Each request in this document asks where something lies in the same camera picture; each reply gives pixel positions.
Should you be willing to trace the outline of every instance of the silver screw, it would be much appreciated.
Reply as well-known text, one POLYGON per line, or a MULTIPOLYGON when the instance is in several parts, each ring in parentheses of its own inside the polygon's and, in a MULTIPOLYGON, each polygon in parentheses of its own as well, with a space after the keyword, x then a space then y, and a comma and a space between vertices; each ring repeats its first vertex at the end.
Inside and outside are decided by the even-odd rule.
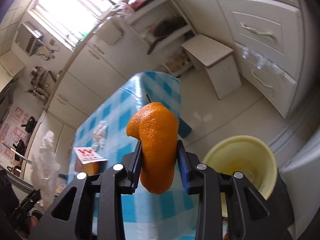
POLYGON ((115 165, 113 165, 113 169, 115 171, 120 171, 123 169, 123 165, 121 163, 115 164, 115 165))
POLYGON ((205 165, 205 164, 203 164, 203 163, 199 163, 199 164, 197 165, 197 169, 198 169, 198 170, 204 171, 206 168, 207 168, 207 165, 205 165))
POLYGON ((77 179, 85 179, 87 174, 85 172, 80 172, 77 174, 77 179))
POLYGON ((237 178, 237 179, 242 179, 243 178, 243 174, 241 172, 239 172, 239 171, 235 172, 235 174, 233 176, 235 176, 235 178, 237 178))

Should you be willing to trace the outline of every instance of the bucket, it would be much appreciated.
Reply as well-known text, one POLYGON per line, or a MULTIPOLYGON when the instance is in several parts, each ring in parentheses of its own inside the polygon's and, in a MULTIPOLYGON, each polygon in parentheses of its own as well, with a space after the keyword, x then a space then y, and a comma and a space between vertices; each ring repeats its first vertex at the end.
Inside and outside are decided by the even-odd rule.
MULTIPOLYGON (((268 199, 276 185, 278 168, 270 148, 252 136, 234 136, 213 147, 203 163, 216 172, 231 175, 242 172, 264 199, 268 199)), ((224 193, 221 193, 222 216, 228 217, 224 193)))

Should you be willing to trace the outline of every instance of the white stool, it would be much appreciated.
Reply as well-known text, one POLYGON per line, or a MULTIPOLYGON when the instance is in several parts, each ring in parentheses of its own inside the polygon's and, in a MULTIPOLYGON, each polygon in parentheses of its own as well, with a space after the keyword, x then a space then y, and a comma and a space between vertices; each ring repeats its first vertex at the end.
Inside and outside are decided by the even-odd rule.
POLYGON ((205 68, 219 99, 241 87, 236 63, 231 55, 233 49, 203 35, 196 35, 181 46, 196 70, 205 68))

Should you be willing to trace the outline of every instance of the cabinet handle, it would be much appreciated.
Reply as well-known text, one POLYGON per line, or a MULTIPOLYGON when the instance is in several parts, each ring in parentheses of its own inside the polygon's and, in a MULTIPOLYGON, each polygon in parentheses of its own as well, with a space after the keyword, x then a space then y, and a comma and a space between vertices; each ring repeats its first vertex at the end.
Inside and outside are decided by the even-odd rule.
POLYGON ((66 105, 66 103, 63 102, 62 100, 60 100, 59 98, 57 98, 57 100, 58 100, 58 102, 59 102, 60 104, 66 105))
POLYGON ((271 85, 266 85, 265 83, 263 83, 263 81, 254 74, 254 71, 253 71, 253 70, 251 70, 251 74, 252 74, 252 76, 253 76, 256 80, 258 80, 258 81, 260 82, 261 85, 263 85, 263 86, 265 86, 265 87, 267 87, 267 88, 271 88, 271 89, 273 90, 273 86, 271 86, 271 85))
POLYGON ((62 98, 62 100, 65 100, 66 102, 68 101, 68 99, 66 99, 63 95, 59 94, 59 97, 62 98))
POLYGON ((100 59, 97 55, 95 55, 91 50, 88 50, 91 56, 95 57, 96 59, 100 59))
POLYGON ((105 55, 105 53, 104 53, 96 44, 94 44, 93 46, 95 47, 95 49, 96 49, 98 52, 100 52, 101 54, 105 55))
POLYGON ((242 28, 246 29, 249 32, 252 32, 254 34, 261 35, 261 36, 268 36, 268 37, 272 38, 273 40, 276 40, 276 37, 274 36, 274 34, 272 32, 259 32, 259 31, 255 30, 254 28, 248 27, 244 23, 240 23, 240 25, 242 28))

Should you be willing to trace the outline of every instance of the orange fruit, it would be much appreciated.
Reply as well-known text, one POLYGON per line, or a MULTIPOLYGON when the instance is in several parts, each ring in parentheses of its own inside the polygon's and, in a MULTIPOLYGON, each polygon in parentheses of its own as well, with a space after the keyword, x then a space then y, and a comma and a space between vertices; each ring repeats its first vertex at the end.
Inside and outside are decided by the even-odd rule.
POLYGON ((127 135, 142 142, 140 180, 151 193, 162 194, 172 184, 177 159, 179 121, 161 103, 150 103, 130 120, 127 135))
POLYGON ((158 102, 152 102, 150 104, 147 104, 143 106, 138 112, 136 112, 129 120, 128 125, 127 125, 127 136, 132 136, 134 138, 137 138, 140 140, 140 135, 139 135, 139 126, 142 121, 142 119, 149 114, 151 111, 157 108, 157 106, 163 106, 163 104, 158 103, 158 102))

